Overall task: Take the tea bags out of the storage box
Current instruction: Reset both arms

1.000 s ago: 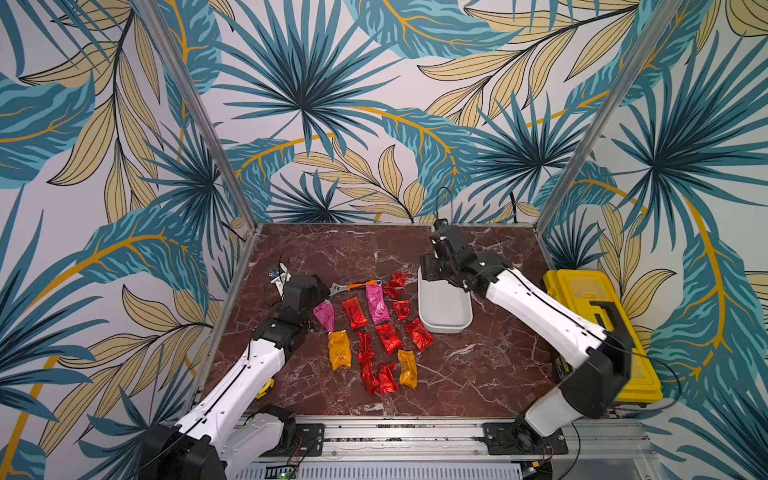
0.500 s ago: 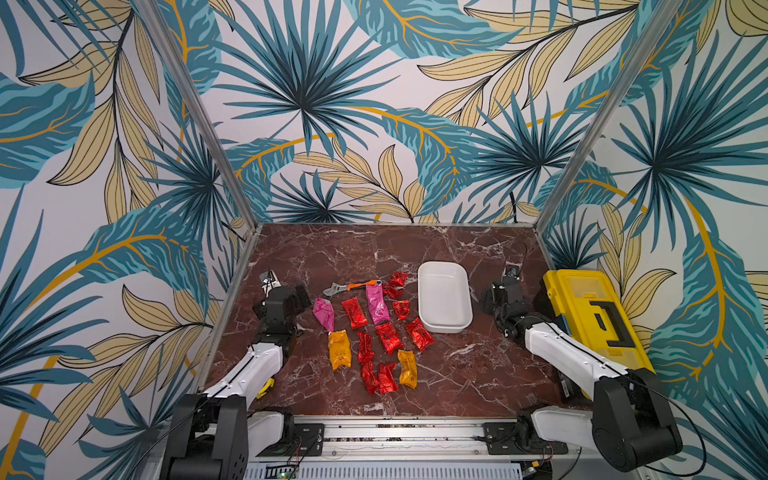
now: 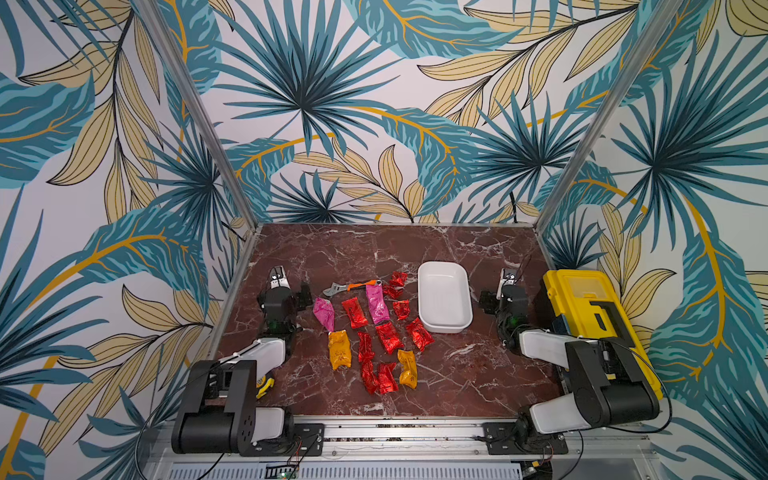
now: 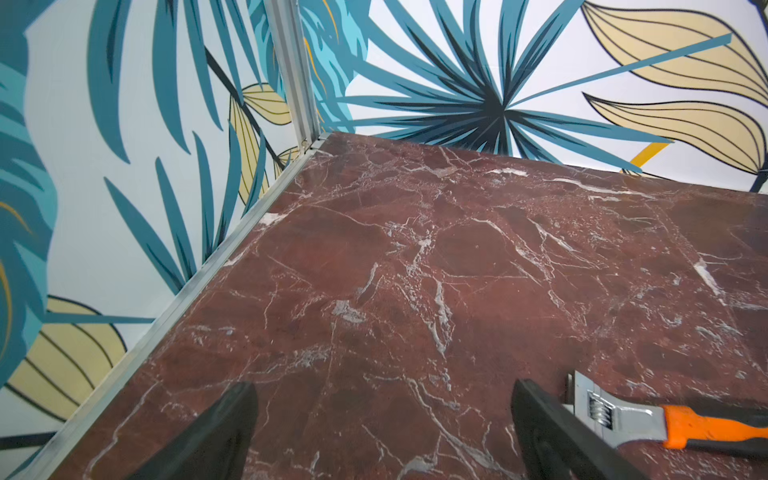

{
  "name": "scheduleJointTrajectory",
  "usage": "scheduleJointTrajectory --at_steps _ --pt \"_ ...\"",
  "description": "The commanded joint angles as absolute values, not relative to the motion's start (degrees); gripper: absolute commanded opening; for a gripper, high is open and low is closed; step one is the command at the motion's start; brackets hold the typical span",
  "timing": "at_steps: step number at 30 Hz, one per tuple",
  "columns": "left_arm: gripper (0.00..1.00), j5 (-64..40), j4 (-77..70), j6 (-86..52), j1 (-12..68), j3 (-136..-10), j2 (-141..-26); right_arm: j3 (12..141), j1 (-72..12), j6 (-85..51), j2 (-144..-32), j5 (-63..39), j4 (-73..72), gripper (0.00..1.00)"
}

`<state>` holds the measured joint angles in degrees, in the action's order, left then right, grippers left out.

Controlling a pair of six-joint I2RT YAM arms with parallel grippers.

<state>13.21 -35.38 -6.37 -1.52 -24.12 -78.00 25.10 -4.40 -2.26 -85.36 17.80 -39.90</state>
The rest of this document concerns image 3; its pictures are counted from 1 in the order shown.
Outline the small red tea bag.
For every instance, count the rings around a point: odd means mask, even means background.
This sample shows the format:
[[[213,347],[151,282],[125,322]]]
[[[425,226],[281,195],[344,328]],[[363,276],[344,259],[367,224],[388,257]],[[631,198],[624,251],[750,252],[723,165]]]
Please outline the small red tea bag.
[[[352,329],[360,329],[368,325],[368,320],[363,312],[358,298],[350,298],[341,303]]]

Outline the pink tea bag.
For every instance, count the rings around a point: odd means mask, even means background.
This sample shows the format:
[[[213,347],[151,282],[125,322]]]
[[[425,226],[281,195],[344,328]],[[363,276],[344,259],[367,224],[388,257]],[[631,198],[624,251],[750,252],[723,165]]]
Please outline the pink tea bag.
[[[335,330],[335,310],[329,300],[320,297],[316,298],[313,305],[313,314],[328,332]]]
[[[369,313],[375,325],[390,320],[390,313],[384,300],[383,286],[381,283],[367,285],[366,298]]]

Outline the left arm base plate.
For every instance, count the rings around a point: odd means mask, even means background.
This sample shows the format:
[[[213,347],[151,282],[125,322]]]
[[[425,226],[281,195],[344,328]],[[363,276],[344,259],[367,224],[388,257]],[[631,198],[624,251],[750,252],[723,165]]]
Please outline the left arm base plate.
[[[299,423],[284,438],[261,440],[248,444],[243,457],[319,457],[323,453],[325,425],[323,423]]]

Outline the wide red tea bag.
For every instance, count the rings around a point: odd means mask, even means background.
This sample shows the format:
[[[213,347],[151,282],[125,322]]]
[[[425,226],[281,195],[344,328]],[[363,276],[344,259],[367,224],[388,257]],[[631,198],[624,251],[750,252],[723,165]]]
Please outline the wide red tea bag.
[[[381,323],[376,326],[377,336],[388,355],[394,354],[404,347],[397,329],[392,322]]]

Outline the narrow red tea bag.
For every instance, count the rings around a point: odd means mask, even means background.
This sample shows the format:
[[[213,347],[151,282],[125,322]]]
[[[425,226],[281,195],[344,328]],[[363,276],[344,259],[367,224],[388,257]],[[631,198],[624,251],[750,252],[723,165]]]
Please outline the narrow red tea bag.
[[[358,361],[361,364],[372,362],[375,358],[375,352],[373,350],[371,335],[364,331],[358,331],[357,335],[359,338]]]

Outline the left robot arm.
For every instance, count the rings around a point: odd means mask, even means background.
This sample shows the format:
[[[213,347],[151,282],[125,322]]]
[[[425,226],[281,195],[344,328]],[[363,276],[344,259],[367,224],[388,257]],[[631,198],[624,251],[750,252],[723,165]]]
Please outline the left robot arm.
[[[301,330],[297,315],[312,303],[311,290],[306,283],[297,291],[273,286],[258,302],[264,323],[253,343],[192,366],[171,434],[174,453],[276,456],[302,442],[289,410],[261,406],[258,395],[290,358]]]

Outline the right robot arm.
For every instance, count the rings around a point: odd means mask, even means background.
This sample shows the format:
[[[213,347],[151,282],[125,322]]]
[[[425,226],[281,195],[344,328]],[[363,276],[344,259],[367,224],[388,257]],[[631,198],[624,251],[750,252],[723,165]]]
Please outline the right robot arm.
[[[567,373],[570,390],[524,409],[515,423],[522,439],[652,420],[660,413],[659,398],[645,371],[650,365],[634,350],[634,339],[619,305],[586,300],[588,312],[577,323],[598,328],[596,336],[558,334],[525,321],[528,298],[522,287],[507,284],[480,294],[482,310],[494,317],[507,350],[547,362]]]

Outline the orange tea bag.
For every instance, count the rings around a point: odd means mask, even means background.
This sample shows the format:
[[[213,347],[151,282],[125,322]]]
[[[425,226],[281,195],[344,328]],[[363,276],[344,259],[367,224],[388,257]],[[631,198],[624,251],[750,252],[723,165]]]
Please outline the orange tea bag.
[[[401,365],[399,384],[416,389],[418,385],[418,368],[414,353],[412,351],[399,350],[398,362]]]
[[[330,332],[328,335],[329,360],[334,371],[349,368],[352,363],[351,344],[345,330]]]

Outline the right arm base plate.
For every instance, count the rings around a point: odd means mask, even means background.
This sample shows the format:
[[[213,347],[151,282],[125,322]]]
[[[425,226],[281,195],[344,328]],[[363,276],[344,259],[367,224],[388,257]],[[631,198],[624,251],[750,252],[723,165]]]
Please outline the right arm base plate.
[[[481,424],[482,440],[490,455],[563,455],[569,452],[562,434],[540,434],[524,422]]]

